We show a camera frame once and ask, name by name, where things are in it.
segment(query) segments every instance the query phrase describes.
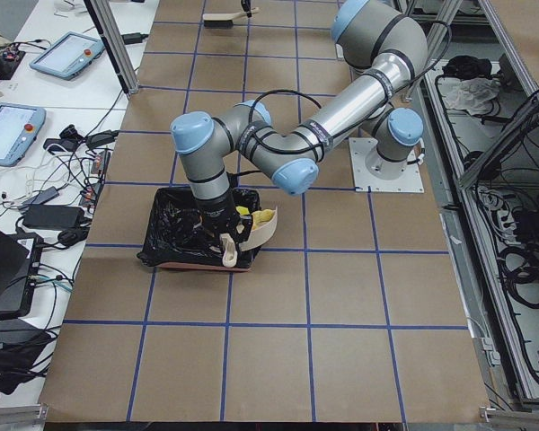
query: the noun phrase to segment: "robotic arm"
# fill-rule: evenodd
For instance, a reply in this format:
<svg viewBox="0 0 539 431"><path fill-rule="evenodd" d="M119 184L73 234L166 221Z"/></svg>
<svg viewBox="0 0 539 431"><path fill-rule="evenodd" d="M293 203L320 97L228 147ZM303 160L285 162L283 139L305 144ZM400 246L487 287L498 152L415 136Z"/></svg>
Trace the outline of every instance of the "robotic arm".
<svg viewBox="0 0 539 431"><path fill-rule="evenodd" d="M228 239L234 245L244 242L250 233L235 210L225 173L223 157L231 152L239 151L286 193L299 195L317 178L317 163L358 127L379 141L368 168L387 178L399 176L418 143L420 117L412 110L396 110L388 101L426 64L421 27L378 0L348 0L331 36L361 76L289 135L272 128L270 114L257 101L240 103L217 118L197 111L173 121L176 152L202 224L223 238L223 245ZM382 170L384 164L390 169Z"/></svg>

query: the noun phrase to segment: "light blue case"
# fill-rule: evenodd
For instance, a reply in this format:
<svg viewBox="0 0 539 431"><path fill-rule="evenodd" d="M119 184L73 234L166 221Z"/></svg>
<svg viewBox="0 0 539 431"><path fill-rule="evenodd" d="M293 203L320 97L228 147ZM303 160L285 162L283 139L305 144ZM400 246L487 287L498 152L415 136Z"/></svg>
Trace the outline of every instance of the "light blue case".
<svg viewBox="0 0 539 431"><path fill-rule="evenodd" d="M80 75L103 51L101 40L70 31L34 59L30 67L70 80Z"/></svg>
<svg viewBox="0 0 539 431"><path fill-rule="evenodd" d="M31 117L26 121L25 125L20 128L20 133L13 139L12 146L7 150L4 158L0 158L0 166L14 166L26 154L26 151L36 139L36 135L44 125L46 119L46 111L43 108L36 106L15 105L13 103L0 103L0 113L3 108L15 108L20 110L33 110ZM31 128L24 128L26 125L31 125Z"/></svg>

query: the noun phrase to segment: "black plastic bag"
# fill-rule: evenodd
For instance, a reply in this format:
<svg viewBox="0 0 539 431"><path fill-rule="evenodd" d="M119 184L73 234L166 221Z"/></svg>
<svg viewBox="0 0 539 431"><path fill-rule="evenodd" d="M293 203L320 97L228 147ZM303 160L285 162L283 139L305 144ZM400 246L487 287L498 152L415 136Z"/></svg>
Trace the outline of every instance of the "black plastic bag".
<svg viewBox="0 0 539 431"><path fill-rule="evenodd" d="M237 206L260 210L260 196L251 189L233 189ZM249 268L260 248L241 252L236 269ZM137 257L148 267L168 262L224 267L223 252L202 227L189 187L169 187L155 193L144 248Z"/></svg>

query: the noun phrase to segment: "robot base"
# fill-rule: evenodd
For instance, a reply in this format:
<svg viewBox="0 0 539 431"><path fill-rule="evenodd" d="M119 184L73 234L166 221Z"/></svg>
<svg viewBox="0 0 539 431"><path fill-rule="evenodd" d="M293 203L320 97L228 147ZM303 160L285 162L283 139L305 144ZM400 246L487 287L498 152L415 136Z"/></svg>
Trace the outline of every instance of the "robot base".
<svg viewBox="0 0 539 431"><path fill-rule="evenodd" d="M396 180L384 180L369 171L366 167L366 157L376 145L377 141L373 138L351 137L349 139L353 183L356 191L423 193L420 168L416 163L408 164L403 174ZM415 160L415 155L410 154L409 160Z"/></svg>

